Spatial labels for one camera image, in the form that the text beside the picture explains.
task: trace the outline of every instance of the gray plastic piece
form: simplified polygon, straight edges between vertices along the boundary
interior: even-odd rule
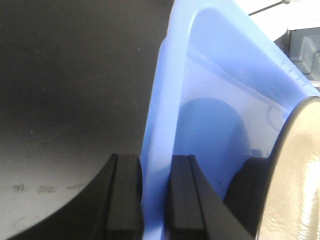
[[[291,31],[289,57],[315,87],[320,87],[320,27]]]

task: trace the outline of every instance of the dirty smudge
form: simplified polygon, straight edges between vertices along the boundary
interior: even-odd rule
[[[80,188],[84,187],[85,185],[86,185],[86,183],[85,183],[85,182],[83,182],[83,183],[80,183],[80,184],[78,184],[78,185],[68,186],[66,189],[68,189],[68,190],[72,190],[72,189],[80,189]]]
[[[17,185],[16,184],[16,185],[14,185],[13,190],[15,192],[17,192],[17,193],[21,193],[21,192],[23,192],[25,190],[25,185],[23,185],[23,184],[18,184]]]
[[[41,193],[55,193],[56,190],[57,190],[56,186],[43,186],[43,185],[41,185],[38,188],[38,194],[41,194]]]

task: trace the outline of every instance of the beige round disc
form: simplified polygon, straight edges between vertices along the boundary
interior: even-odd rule
[[[320,240],[320,98],[304,100],[274,147],[259,240]]]

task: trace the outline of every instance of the white surface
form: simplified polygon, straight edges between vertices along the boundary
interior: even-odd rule
[[[234,0],[246,13],[250,14],[280,0]],[[320,27],[320,1],[301,0],[290,4],[280,4],[251,16],[261,30],[274,41],[287,29],[308,29]]]

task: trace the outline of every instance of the translucent blue plastic bin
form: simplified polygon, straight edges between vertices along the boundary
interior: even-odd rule
[[[267,157],[292,109],[319,92],[231,0],[176,0],[141,152],[144,240],[160,240],[173,154],[195,155],[221,198]]]

